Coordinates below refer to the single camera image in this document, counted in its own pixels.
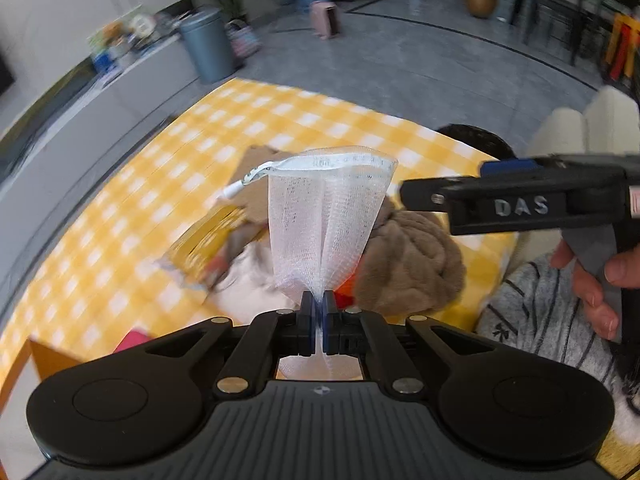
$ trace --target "trash can lid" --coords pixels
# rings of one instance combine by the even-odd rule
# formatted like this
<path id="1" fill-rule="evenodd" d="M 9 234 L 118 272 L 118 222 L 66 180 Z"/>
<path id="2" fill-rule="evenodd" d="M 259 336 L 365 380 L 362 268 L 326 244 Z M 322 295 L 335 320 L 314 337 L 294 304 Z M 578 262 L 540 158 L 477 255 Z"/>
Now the trash can lid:
<path id="1" fill-rule="evenodd" d="M 216 7 L 207 7 L 196 14 L 192 14 L 180 21 L 180 31 L 189 32 L 196 28 L 203 27 L 208 23 L 219 20 L 222 17 L 220 9 Z"/>

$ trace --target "brown basket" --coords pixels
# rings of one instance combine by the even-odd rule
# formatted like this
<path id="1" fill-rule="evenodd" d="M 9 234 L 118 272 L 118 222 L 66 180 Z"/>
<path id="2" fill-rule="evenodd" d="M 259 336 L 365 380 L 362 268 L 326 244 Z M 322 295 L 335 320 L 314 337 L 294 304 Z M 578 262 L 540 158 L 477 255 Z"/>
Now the brown basket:
<path id="1" fill-rule="evenodd" d="M 498 0 L 465 0 L 466 8 L 476 18 L 488 18 L 494 13 Z"/>

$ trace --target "pink speaker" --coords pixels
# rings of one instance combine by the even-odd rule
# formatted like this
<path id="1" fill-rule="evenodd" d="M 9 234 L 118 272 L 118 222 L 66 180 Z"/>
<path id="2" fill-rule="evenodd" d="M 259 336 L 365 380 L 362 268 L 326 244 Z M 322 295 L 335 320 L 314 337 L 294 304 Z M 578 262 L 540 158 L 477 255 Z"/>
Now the pink speaker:
<path id="1" fill-rule="evenodd" d="M 313 2 L 311 4 L 311 26 L 323 40 L 340 33 L 338 7 L 333 2 Z"/>

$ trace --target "yellow checkered tablecloth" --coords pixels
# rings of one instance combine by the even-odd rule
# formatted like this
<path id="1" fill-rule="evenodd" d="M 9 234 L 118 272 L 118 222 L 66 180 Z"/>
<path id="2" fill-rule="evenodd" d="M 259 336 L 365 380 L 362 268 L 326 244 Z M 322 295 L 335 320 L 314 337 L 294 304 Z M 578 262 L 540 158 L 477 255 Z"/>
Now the yellow checkered tablecloth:
<path id="1" fill-rule="evenodd" d="M 301 152 L 360 144 L 398 158 L 398 182 L 477 174 L 487 155 L 396 117 L 297 88 L 233 79 L 162 131 L 104 186 L 44 261 L 0 337 L 0 382 L 33 335 L 89 360 L 134 327 L 154 335 L 215 315 L 156 260 L 214 203 L 252 144 Z M 471 328 L 502 277 L 514 235 L 458 237 L 468 269 L 437 317 Z"/>

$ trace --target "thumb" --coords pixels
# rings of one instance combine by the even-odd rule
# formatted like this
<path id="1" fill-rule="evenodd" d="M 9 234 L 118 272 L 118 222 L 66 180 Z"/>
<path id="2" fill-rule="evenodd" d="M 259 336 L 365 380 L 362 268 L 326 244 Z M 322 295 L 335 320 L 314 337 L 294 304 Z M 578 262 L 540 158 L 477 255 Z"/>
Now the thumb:
<path id="1" fill-rule="evenodd" d="M 640 288 L 640 246 L 632 251 L 616 254 L 604 267 L 609 283 L 622 288 Z"/>

